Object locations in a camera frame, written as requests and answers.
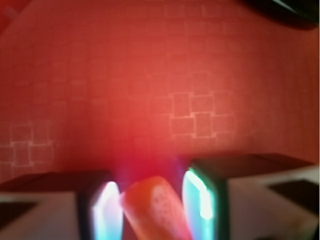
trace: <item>square pattern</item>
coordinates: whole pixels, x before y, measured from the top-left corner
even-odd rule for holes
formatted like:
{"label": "square pattern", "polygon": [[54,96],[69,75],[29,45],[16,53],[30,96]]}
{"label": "square pattern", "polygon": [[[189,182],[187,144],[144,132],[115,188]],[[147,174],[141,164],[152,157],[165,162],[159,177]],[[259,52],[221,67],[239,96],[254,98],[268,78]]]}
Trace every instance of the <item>square pattern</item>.
{"label": "square pattern", "polygon": [[0,182],[130,183],[220,152],[317,163],[318,40],[238,0],[34,0],[0,35]]}

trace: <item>dark object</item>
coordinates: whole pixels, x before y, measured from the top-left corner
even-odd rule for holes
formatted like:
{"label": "dark object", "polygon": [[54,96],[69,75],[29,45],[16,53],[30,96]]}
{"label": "dark object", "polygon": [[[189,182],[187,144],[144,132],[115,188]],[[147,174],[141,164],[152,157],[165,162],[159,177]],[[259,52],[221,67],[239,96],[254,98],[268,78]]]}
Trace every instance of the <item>dark object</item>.
{"label": "dark object", "polygon": [[112,181],[106,170],[27,174],[0,185],[0,192],[74,192],[81,239],[91,239],[89,204],[103,184]]}
{"label": "dark object", "polygon": [[0,230],[36,205],[35,202],[0,202]]}
{"label": "dark object", "polygon": [[315,230],[314,236],[312,240],[319,240],[319,225]]}
{"label": "dark object", "polygon": [[270,189],[293,201],[310,212],[319,215],[319,186],[307,180],[273,184]]}
{"label": "dark object", "polygon": [[319,0],[246,0],[266,16],[298,29],[319,25]]}
{"label": "dark object", "polygon": [[230,179],[258,176],[298,168],[313,164],[301,159],[282,154],[248,154],[225,157],[199,157],[191,161],[192,168],[197,175],[208,182],[214,183],[217,208],[217,239],[230,239]]}

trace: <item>orange cylinder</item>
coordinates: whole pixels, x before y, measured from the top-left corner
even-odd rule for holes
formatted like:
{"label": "orange cylinder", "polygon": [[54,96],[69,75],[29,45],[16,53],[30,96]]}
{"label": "orange cylinder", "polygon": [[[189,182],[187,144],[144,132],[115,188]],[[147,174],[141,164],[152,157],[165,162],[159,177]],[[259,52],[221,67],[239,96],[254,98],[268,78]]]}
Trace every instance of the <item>orange cylinder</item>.
{"label": "orange cylinder", "polygon": [[161,176],[134,183],[121,193],[120,204],[140,240],[190,240],[182,202]]}

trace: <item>white light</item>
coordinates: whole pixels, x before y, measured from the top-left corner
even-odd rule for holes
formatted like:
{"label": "white light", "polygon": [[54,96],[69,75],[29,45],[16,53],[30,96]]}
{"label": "white light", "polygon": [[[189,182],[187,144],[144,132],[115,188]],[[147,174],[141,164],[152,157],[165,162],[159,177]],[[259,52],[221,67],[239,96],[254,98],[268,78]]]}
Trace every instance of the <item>white light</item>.
{"label": "white light", "polygon": [[93,231],[95,240],[121,240],[123,210],[119,204],[119,189],[115,182],[108,182],[93,205]]}
{"label": "white light", "polygon": [[211,193],[204,182],[192,171],[188,170],[186,176],[200,192],[200,216],[203,219],[210,220],[213,217]]}
{"label": "white light", "polygon": [[288,4],[286,4],[285,2],[283,2],[282,0],[273,0],[274,2],[276,2],[277,4],[281,5],[282,7],[290,10],[291,12],[294,12],[297,14],[297,11],[294,10],[291,6],[289,6]]}

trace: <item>glowing screen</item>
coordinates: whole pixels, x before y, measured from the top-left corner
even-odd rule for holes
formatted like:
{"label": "glowing screen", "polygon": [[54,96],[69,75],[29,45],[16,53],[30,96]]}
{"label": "glowing screen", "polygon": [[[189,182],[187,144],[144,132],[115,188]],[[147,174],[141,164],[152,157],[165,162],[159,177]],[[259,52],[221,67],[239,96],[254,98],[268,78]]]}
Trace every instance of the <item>glowing screen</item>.
{"label": "glowing screen", "polygon": [[108,182],[93,205],[93,238],[95,240],[121,240],[123,210],[119,204],[120,192],[115,182]]}
{"label": "glowing screen", "polygon": [[215,239],[214,194],[193,170],[184,174],[182,200],[193,239]]}

